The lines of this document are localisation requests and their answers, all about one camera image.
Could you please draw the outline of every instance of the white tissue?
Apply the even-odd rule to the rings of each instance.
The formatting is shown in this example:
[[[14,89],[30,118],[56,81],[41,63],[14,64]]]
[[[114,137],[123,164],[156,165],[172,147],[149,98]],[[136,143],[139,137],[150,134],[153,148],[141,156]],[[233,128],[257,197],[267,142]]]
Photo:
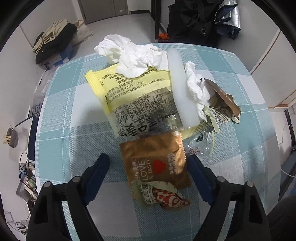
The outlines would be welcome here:
[[[193,97],[198,116],[201,120],[207,122],[203,108],[204,106],[211,105],[211,98],[215,95],[215,91],[207,86],[205,79],[200,74],[197,74],[194,63],[188,61],[185,64],[185,72],[187,75],[187,86]]]
[[[110,64],[119,63],[116,72],[128,78],[143,74],[148,69],[147,65],[168,71],[166,51],[152,44],[136,45],[118,34],[107,35],[94,50],[106,56]]]

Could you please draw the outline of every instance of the folded clothes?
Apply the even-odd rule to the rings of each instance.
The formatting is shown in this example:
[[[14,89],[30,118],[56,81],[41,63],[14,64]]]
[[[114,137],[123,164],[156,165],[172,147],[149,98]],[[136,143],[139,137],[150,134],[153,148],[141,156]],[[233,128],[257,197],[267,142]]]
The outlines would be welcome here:
[[[54,40],[67,25],[68,21],[66,19],[58,20],[54,22],[39,38],[33,47],[33,51],[38,54],[43,44]]]
[[[117,34],[107,35],[94,49],[106,56],[110,64],[119,63],[116,72],[135,78],[147,71],[147,65],[168,71],[166,51],[152,44],[136,45],[129,38]]]
[[[44,43],[39,52],[36,54],[36,64],[41,63],[42,61],[48,59],[49,57],[53,56],[56,53],[60,53],[65,51],[68,44],[71,42],[71,39],[73,38],[74,33],[77,32],[77,27],[75,27],[74,24],[68,23],[63,30],[59,33],[58,36],[55,37],[50,42]],[[37,44],[38,40],[40,39],[41,33],[35,42],[35,45]]]

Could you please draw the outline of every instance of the table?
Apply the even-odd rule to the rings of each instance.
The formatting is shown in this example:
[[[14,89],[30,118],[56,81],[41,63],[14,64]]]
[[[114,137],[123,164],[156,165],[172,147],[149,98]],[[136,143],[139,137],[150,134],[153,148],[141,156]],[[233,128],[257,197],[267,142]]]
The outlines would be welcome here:
[[[240,124],[222,125],[212,154],[201,161],[229,182],[253,181],[268,213],[279,197],[279,150],[269,111],[247,69],[235,54],[223,50],[189,44],[155,45],[163,50],[178,49],[184,64],[194,62],[202,76],[216,82],[241,107]],[[90,69],[98,71],[108,66],[105,57],[93,54],[62,65],[54,74],[37,129],[37,188],[40,190],[48,180],[53,184],[68,182],[106,153],[111,159],[110,169],[96,199],[88,206],[103,238],[190,241],[209,210],[195,186],[181,190],[192,205],[176,213],[158,205],[141,210],[131,196],[119,149],[124,139],[114,137],[84,77]],[[70,234],[73,240],[79,240],[66,202],[63,207]],[[231,203],[220,240],[226,237],[233,210]]]

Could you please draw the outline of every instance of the cardboard box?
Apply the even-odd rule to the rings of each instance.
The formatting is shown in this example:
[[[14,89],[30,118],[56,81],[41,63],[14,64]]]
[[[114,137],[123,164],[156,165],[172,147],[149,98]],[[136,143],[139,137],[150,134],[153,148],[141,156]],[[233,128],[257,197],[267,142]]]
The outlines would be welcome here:
[[[55,54],[52,57],[44,60],[43,62],[41,62],[41,65],[45,65],[46,67],[52,69],[53,67],[69,62],[72,58],[72,54],[73,48],[72,45],[69,44],[64,52]]]

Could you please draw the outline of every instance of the power cord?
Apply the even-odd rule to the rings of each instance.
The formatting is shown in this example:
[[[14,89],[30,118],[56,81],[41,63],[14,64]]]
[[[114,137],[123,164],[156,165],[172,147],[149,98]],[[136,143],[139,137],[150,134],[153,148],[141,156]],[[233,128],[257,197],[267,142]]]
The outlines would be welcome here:
[[[21,223],[21,222],[16,222],[16,223],[15,223],[15,227],[16,227],[17,229],[15,229],[13,226],[11,226],[10,223],[8,223],[8,224],[9,224],[9,226],[12,227],[15,231],[18,231],[18,232],[20,232],[20,233],[23,234],[23,235],[27,235],[27,221],[28,221],[30,215],[31,215],[31,214],[29,214],[29,216],[27,217],[27,220],[26,220],[26,223],[25,223],[25,224],[23,224],[23,223]]]
[[[281,171],[282,171],[284,174],[286,174],[287,176],[289,176],[289,177],[296,178],[295,176],[292,176],[292,175],[290,175],[290,174],[284,172],[284,171],[282,170],[282,168],[281,168]]]
[[[288,122],[286,122],[286,124],[285,124],[285,126],[284,126],[284,128],[283,128],[283,133],[282,133],[282,138],[281,138],[281,143],[279,143],[279,144],[282,144],[283,142],[284,142],[284,130],[285,130],[285,128],[286,128],[286,126],[288,125]]]
[[[27,160],[26,160],[26,163],[22,166],[21,165],[21,159],[22,159],[23,154],[26,154],[27,155]],[[35,168],[35,165],[32,162],[29,161],[28,154],[27,153],[22,153],[21,156],[20,156],[20,163],[19,163],[19,165],[20,165],[19,179],[20,179],[20,182],[21,183],[25,184],[30,190],[32,190],[32,188],[29,187],[26,184],[28,182],[28,180],[29,180],[27,171],[30,170],[30,164]],[[26,176],[26,178],[27,178],[27,181],[26,182],[23,181],[22,175],[25,175]],[[31,180],[36,184],[36,177],[35,177],[35,175],[32,176]],[[36,189],[35,190],[32,190],[32,192],[34,192],[34,194],[36,196],[38,196],[38,193],[37,193]]]

